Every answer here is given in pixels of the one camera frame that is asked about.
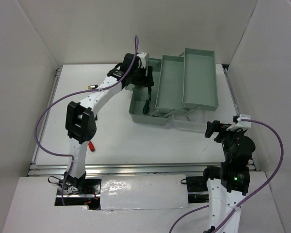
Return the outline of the large green handled screwdriver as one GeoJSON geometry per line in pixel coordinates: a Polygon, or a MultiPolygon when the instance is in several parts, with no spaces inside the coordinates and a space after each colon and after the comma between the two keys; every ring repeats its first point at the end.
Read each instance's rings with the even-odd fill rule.
{"type": "Polygon", "coordinates": [[[145,105],[143,107],[143,114],[144,115],[147,115],[150,111],[150,104],[151,104],[151,98],[148,98],[146,101],[145,101],[145,105]]]}

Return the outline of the red handled screwdriver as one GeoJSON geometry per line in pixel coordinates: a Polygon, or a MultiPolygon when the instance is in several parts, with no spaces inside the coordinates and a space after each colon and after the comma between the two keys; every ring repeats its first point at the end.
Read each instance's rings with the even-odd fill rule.
{"type": "Polygon", "coordinates": [[[92,141],[88,142],[88,147],[89,147],[89,150],[91,152],[94,152],[96,150],[94,144],[92,143],[92,141]]]}

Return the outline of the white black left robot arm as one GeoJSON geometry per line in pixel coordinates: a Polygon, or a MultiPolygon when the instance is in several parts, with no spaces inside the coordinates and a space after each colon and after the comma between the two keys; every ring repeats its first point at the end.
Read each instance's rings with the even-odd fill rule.
{"type": "Polygon", "coordinates": [[[148,65],[148,61],[148,53],[141,52],[136,56],[127,53],[123,62],[107,73],[95,92],[77,103],[69,103],[65,128],[69,137],[69,153],[74,158],[68,162],[65,177],[69,189],[74,193],[82,193],[86,188],[85,157],[88,143],[97,131],[96,117],[99,110],[129,84],[150,90],[154,81],[153,67],[148,65]]]}

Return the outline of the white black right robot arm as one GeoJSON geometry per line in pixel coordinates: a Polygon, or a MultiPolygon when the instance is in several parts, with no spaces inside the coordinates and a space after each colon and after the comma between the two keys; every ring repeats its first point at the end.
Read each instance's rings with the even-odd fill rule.
{"type": "Polygon", "coordinates": [[[236,205],[243,200],[249,189],[248,163],[256,146],[245,135],[247,127],[239,124],[207,122],[205,137],[218,135],[214,141],[222,145],[225,160],[220,166],[207,166],[203,172],[202,186],[209,193],[209,233],[236,233],[241,208],[236,205]]]}

